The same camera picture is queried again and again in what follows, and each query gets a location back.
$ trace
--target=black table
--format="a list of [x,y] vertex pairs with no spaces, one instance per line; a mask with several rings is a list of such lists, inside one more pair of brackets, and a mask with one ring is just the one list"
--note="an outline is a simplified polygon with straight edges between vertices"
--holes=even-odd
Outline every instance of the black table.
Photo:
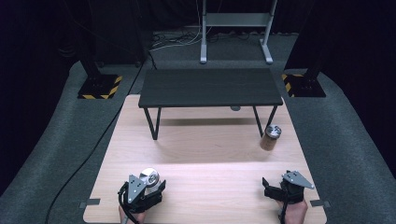
[[[140,100],[154,140],[158,138],[162,107],[253,106],[262,136],[256,106],[271,105],[267,126],[279,105],[283,105],[271,72],[267,68],[149,70]],[[154,129],[149,108],[158,108]]]

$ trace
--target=metal can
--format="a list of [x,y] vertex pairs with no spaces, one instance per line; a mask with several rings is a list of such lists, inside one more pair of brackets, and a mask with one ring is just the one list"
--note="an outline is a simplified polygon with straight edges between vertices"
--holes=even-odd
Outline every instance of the metal can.
[[150,194],[158,189],[161,185],[160,174],[153,168],[146,168],[140,173],[139,179],[146,184],[145,195]]
[[271,151],[274,149],[276,140],[282,134],[282,130],[279,126],[275,124],[270,124],[265,128],[265,132],[262,135],[262,140],[260,141],[260,147],[266,151]]

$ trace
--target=table top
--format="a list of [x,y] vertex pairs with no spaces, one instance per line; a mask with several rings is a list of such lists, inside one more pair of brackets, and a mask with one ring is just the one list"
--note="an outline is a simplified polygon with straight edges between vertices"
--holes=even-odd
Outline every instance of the table top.
[[[262,178],[279,187],[286,170],[298,170],[315,184],[306,164],[286,106],[273,119],[282,134],[274,150],[260,148],[252,106],[163,108],[162,137],[152,140],[139,96],[130,95],[92,190],[97,205],[87,205],[89,223],[120,223],[118,194],[129,174],[148,167],[166,179],[163,201],[148,210],[147,223],[274,223],[277,203],[264,196]],[[258,106],[269,114],[269,106]],[[261,116],[261,122],[267,121]],[[305,189],[308,203],[305,224],[326,223],[316,189]]]
[[268,68],[148,70],[139,107],[282,105]]

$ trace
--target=gray carpet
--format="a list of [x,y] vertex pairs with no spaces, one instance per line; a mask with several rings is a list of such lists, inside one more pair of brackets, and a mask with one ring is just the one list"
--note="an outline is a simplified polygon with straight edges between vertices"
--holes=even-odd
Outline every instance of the gray carpet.
[[[269,67],[289,109],[319,197],[331,204],[325,208],[328,223],[395,223],[396,181],[342,90],[320,74],[326,98],[287,96],[280,75],[296,38],[270,36],[271,65],[263,60],[258,35],[209,43],[205,65],[199,64],[199,44],[151,53],[158,69]],[[84,209],[78,206],[90,197],[114,129],[112,120],[128,92],[140,92],[148,69],[152,69],[150,59],[140,73],[134,65],[107,65],[101,68],[103,74],[122,76],[114,98],[79,100],[86,74],[80,63],[72,67],[47,130],[0,199],[0,223],[44,223],[54,197],[92,153],[49,214],[49,223],[84,223]]]

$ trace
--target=black stand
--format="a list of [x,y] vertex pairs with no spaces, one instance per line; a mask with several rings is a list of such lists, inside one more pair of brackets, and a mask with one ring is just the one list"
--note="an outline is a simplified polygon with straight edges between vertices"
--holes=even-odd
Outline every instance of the black stand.
[[72,34],[70,35],[76,48],[76,53],[82,66],[87,72],[87,80],[78,92],[79,99],[108,99],[116,93],[120,84],[121,77],[118,75],[100,74],[96,64],[89,53],[87,45],[84,43],[79,28],[75,24],[73,15],[65,2],[58,0],[61,11],[63,12]]

